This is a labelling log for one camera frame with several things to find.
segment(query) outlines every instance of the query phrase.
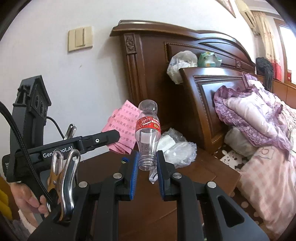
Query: ceiling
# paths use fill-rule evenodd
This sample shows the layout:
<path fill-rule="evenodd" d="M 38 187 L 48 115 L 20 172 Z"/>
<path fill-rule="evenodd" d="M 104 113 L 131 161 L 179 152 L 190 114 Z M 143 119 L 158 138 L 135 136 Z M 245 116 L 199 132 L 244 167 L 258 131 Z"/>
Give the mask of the ceiling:
<path fill-rule="evenodd" d="M 278 12 L 265 0 L 244 0 L 251 11 L 268 12 L 279 15 Z"/>

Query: window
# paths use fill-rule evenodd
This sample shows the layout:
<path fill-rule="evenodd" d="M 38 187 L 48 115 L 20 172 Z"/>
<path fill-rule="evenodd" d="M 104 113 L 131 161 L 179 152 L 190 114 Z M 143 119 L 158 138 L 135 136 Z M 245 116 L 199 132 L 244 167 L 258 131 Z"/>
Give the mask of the window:
<path fill-rule="evenodd" d="M 284 57 L 284 82 L 296 84 L 296 37 L 284 21 L 274 19 Z"/>

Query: curtain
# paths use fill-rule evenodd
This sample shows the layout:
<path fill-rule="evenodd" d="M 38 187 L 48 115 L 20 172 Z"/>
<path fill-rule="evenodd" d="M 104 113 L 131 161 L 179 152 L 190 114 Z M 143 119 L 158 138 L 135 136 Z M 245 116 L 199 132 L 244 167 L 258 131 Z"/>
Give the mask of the curtain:
<path fill-rule="evenodd" d="M 260 32 L 260 35 L 263 40 L 266 56 L 273 68 L 274 68 L 274 78 L 282 81 L 281 75 L 281 64 L 279 61 L 279 52 L 276 48 L 276 41 L 274 39 L 274 33 L 271 28 L 271 25 L 266 18 L 265 13 L 262 12 L 253 12 L 257 26 Z"/>

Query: pink paper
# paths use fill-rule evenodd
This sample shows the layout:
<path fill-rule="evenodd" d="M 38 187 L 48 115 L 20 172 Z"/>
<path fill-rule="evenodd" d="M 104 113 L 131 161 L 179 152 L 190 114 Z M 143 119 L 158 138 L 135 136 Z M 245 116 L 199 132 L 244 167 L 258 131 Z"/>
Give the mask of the pink paper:
<path fill-rule="evenodd" d="M 120 134 L 118 142 L 108 145 L 109 149 L 130 154 L 135 146 L 135 126 L 139 117 L 139 110 L 128 100 L 118 110 L 114 110 L 102 132 L 117 130 Z"/>

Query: yellow object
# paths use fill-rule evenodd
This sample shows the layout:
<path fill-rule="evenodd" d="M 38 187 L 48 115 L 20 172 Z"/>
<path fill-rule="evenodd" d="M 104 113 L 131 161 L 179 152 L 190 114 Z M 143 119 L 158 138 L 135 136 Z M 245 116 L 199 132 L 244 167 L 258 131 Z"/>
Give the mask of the yellow object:
<path fill-rule="evenodd" d="M 0 189 L 0 212 L 3 216 L 12 220 L 12 212 L 8 206 L 8 196 Z"/>
<path fill-rule="evenodd" d="M 8 196 L 1 191 L 0 189 L 0 201 L 3 202 L 3 204 L 5 204 L 6 206 L 8 206 Z"/>
<path fill-rule="evenodd" d="M 12 212 L 10 208 L 1 201 L 0 201 L 0 212 L 4 217 L 8 218 L 9 220 L 12 220 Z"/>
<path fill-rule="evenodd" d="M 93 46 L 92 27 L 72 29 L 68 33 L 68 52 Z"/>

